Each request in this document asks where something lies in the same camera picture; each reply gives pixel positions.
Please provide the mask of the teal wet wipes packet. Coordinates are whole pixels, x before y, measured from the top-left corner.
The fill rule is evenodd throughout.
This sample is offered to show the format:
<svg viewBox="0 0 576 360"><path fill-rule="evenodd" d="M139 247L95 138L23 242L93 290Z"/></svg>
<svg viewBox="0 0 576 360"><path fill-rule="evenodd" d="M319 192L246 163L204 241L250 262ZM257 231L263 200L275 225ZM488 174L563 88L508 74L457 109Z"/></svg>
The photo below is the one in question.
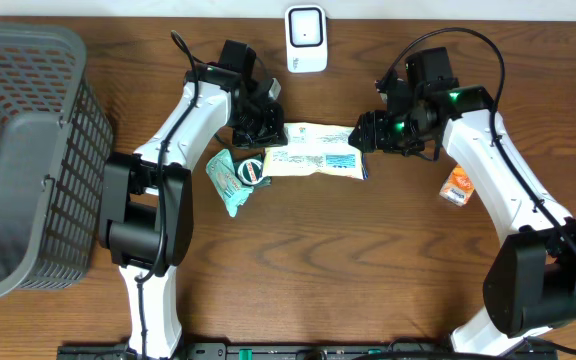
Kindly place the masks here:
<svg viewBox="0 0 576 360"><path fill-rule="evenodd" d="M244 185L237 177L230 151L222 149L212 157L207 163L206 173L223 200L229 216L234 218L238 208L253 193L253 188Z"/></svg>

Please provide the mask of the dark green round-label packet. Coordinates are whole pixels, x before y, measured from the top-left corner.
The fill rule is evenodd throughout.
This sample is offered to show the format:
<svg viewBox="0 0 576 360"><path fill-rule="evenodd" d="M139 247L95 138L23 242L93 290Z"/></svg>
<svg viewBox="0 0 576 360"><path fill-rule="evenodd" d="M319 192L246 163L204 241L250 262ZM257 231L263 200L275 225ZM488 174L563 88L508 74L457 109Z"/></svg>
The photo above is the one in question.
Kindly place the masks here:
<svg viewBox="0 0 576 360"><path fill-rule="evenodd" d="M263 174L263 156L255 156L234 163L237 178L246 186L263 188L272 184L272 178Z"/></svg>

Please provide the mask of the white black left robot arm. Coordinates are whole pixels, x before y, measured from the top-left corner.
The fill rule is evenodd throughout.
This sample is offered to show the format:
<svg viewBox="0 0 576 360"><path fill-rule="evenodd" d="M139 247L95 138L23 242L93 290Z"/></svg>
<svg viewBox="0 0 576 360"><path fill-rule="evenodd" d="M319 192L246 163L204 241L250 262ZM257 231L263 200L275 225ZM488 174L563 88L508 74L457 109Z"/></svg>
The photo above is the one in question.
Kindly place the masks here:
<svg viewBox="0 0 576 360"><path fill-rule="evenodd" d="M223 127L242 149L285 142L281 86L246 71L201 64L184 78L181 98L161 128L132 153L104 166L99 241L126 284L132 321L127 353L169 359L182 338L176 272L193 235L192 172Z"/></svg>

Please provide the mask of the orange Kleenex tissue pack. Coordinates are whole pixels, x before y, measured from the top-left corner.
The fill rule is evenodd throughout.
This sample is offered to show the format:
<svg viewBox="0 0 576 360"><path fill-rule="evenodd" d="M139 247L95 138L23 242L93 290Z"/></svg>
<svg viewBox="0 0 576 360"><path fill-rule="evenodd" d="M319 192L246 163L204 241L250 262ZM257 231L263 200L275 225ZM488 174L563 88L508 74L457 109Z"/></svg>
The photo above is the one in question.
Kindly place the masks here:
<svg viewBox="0 0 576 360"><path fill-rule="evenodd" d="M443 183L439 195L457 206L466 205L475 187L465 170L456 165Z"/></svg>

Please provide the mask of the large white snack bag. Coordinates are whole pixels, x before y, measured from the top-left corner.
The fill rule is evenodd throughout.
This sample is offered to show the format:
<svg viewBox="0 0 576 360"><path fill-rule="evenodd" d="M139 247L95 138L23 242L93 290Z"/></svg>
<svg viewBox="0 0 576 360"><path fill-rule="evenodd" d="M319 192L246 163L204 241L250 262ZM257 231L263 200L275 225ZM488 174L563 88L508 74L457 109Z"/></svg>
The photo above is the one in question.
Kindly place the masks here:
<svg viewBox="0 0 576 360"><path fill-rule="evenodd" d="M365 180L363 153L348 143L352 131L352 127L339 125L287 123L287 144L266 148L262 174L285 177L321 173Z"/></svg>

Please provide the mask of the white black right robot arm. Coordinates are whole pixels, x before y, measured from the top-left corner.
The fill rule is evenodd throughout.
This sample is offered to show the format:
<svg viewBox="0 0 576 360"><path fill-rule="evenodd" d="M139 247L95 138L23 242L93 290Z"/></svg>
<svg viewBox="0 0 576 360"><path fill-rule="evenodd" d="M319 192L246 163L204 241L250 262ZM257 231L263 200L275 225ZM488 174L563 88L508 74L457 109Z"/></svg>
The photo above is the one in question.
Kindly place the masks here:
<svg viewBox="0 0 576 360"><path fill-rule="evenodd" d="M483 87L398 81L377 91L386 109L362 114L349 144L421 156L434 141L469 177L500 241L484 306L451 333L452 349L493 356L545 345L544 333L576 320L576 219L519 154Z"/></svg>

